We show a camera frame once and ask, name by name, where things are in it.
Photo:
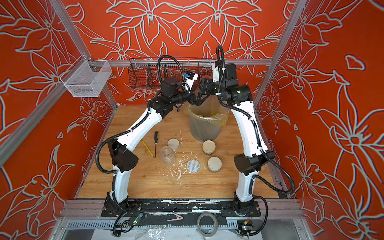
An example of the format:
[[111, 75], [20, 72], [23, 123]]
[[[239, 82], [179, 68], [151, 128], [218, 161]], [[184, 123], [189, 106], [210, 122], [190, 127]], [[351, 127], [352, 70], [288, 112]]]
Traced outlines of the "beige jar lid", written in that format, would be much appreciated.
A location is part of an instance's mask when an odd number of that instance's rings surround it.
[[168, 141], [167, 145], [175, 152], [179, 148], [180, 142], [178, 139], [173, 138]]

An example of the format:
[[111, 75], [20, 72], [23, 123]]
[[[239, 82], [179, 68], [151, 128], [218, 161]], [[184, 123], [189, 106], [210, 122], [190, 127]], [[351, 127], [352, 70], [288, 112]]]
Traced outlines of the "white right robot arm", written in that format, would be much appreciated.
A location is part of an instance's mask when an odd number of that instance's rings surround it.
[[[233, 205], [236, 214], [246, 216], [251, 214], [255, 200], [267, 203], [265, 198], [254, 194], [255, 179], [282, 195], [292, 194], [295, 190], [295, 183], [291, 175], [276, 163], [275, 153], [268, 150], [262, 140], [249, 86], [239, 84], [236, 66], [226, 64], [224, 50], [220, 45], [216, 48], [216, 56], [217, 60], [213, 65], [214, 76], [201, 79], [198, 96], [203, 100], [209, 96], [217, 96], [220, 105], [231, 110], [235, 116], [244, 152], [234, 157], [236, 168], [239, 171], [239, 182]], [[266, 163], [271, 163], [287, 177], [290, 183], [288, 190], [278, 189], [259, 175], [259, 171]]]

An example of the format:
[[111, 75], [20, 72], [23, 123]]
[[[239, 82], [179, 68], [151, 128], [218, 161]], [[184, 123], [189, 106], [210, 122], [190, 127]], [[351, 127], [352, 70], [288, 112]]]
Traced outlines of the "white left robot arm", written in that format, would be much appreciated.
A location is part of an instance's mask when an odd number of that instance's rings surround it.
[[[173, 60], [178, 66], [181, 76], [168, 76], [162, 70], [161, 61], [164, 58]], [[147, 108], [141, 117], [125, 132], [116, 134], [103, 141], [95, 153], [97, 168], [104, 174], [113, 175], [112, 190], [107, 194], [103, 214], [120, 215], [135, 211], [140, 205], [128, 202], [128, 185], [133, 168], [139, 158], [134, 150], [142, 138], [159, 122], [161, 122], [174, 108], [179, 109], [183, 103], [201, 104], [204, 99], [201, 94], [193, 92], [193, 85], [199, 75], [193, 71], [184, 71], [181, 64], [172, 56], [161, 56], [157, 62], [160, 90], [155, 97], [148, 100]], [[100, 163], [100, 152], [107, 145], [112, 158], [113, 169], [106, 170]]]

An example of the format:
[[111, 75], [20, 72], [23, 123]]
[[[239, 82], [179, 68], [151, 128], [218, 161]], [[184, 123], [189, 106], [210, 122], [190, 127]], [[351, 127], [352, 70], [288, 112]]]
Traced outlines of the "clear jar with tea leaves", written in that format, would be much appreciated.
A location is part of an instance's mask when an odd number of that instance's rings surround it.
[[169, 146], [164, 146], [161, 148], [160, 158], [166, 167], [171, 167], [175, 163], [175, 153]]

